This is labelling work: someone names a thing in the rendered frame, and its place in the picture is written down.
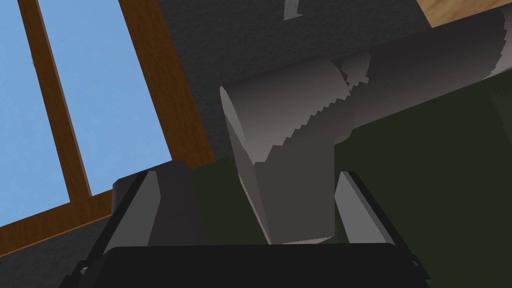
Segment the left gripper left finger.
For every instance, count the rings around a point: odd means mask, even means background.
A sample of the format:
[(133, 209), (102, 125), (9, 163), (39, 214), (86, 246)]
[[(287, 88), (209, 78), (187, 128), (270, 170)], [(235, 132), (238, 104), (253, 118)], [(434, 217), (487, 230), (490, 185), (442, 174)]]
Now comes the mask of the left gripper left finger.
[(147, 246), (160, 204), (157, 173), (141, 172), (115, 209), (82, 266), (91, 266), (113, 248)]

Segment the brown wooden framed window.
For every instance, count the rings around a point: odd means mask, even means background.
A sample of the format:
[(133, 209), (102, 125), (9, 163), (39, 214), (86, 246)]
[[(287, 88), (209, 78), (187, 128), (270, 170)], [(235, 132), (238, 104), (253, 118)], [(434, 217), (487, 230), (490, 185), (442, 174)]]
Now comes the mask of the brown wooden framed window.
[[(117, 0), (170, 156), (190, 168), (214, 155), (157, 0)], [(0, 258), (110, 215), (92, 195), (39, 0), (16, 0), (69, 201), (0, 227)]]

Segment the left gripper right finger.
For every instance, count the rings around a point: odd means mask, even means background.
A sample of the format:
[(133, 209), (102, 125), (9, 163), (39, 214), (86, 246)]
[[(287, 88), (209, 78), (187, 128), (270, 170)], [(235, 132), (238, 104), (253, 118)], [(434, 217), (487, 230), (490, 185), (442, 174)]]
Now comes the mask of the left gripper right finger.
[(339, 174), (334, 198), (350, 244), (401, 244), (400, 233), (356, 172)]

